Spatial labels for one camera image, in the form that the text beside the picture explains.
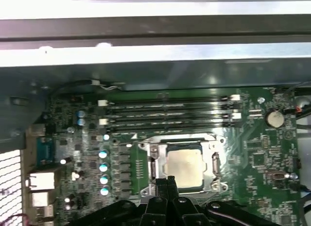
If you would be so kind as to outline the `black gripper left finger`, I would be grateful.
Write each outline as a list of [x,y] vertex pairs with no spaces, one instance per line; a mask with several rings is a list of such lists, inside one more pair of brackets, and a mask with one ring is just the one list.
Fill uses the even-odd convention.
[[168,180],[157,179],[155,196],[136,206],[121,200],[81,219],[83,226],[165,226],[168,210]]

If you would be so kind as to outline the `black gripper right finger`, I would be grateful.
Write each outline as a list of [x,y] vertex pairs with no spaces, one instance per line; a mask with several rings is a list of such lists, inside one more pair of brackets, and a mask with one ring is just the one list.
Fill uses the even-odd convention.
[[174,210],[176,226],[273,226],[275,223],[260,218],[232,204],[211,201],[201,207],[179,195],[174,176],[168,177],[168,198]]

